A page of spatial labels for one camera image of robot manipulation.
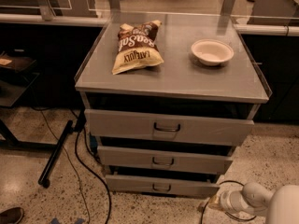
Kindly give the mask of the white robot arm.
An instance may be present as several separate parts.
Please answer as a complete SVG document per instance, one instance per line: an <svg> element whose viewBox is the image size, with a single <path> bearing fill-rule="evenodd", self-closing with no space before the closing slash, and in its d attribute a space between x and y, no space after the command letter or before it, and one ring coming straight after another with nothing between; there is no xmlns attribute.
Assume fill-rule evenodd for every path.
<svg viewBox="0 0 299 224"><path fill-rule="evenodd" d="M285 185L272 192L249 182L241 190L226 190L206 200L202 212L207 207L231 217L240 212L265 217L265 224L299 224L299 186Z"/></svg>

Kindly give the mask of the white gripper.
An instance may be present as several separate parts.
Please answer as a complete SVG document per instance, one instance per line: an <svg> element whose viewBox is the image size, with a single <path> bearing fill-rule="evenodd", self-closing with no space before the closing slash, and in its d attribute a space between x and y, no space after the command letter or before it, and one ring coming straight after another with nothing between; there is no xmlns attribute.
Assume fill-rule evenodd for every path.
<svg viewBox="0 0 299 224"><path fill-rule="evenodd" d="M206 208L221 211L222 209L231 214L244 211L247 204L241 194L241 191L224 191L220 197L214 195L211 198L206 198L199 203L198 211L203 213Z"/></svg>

